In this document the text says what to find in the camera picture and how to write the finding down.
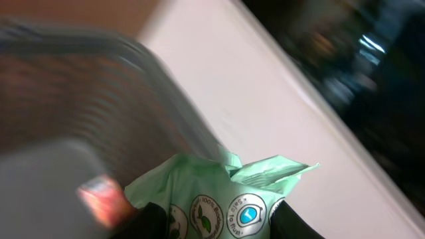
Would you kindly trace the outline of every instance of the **plastic bag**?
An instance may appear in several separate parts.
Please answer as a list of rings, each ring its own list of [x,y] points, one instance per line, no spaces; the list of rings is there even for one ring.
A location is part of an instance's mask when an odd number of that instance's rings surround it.
[[[176,155],[125,189],[136,208],[153,202],[169,213],[169,238],[268,238],[270,218],[308,166],[275,156],[241,166]]]

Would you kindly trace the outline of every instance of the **white wall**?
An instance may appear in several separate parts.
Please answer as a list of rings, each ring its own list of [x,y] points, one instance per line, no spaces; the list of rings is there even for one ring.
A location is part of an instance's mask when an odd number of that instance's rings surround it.
[[[423,226],[410,203],[237,5],[166,2],[140,41],[166,63],[218,138],[244,163],[276,154],[321,163],[303,176],[288,203],[324,237],[425,238],[413,223]]]

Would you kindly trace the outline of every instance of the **printed logo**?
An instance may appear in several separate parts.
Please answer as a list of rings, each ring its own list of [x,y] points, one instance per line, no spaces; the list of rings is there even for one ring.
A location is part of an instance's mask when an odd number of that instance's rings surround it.
[[[259,196],[240,195],[227,210],[227,228],[235,238],[254,235],[263,227],[266,213],[266,204]]]
[[[199,195],[192,202],[191,224],[202,238],[216,239],[223,230],[223,212],[214,199]]]
[[[170,205],[169,214],[169,239],[185,239],[187,235],[187,217],[186,214],[176,205]]]
[[[270,212],[268,214],[268,223],[271,224],[272,222],[272,216],[274,214],[274,212],[276,211],[276,209],[278,209],[278,207],[280,206],[280,204],[285,200],[285,198],[281,198],[279,200],[277,200],[273,205],[272,208],[270,209]]]

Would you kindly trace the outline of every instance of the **laundry basket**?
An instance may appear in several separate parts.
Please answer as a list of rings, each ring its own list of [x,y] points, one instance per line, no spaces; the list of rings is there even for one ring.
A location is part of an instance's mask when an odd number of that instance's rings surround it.
[[[123,186],[178,152],[220,160],[217,140],[142,45],[10,19],[0,43],[0,153],[82,140]]]

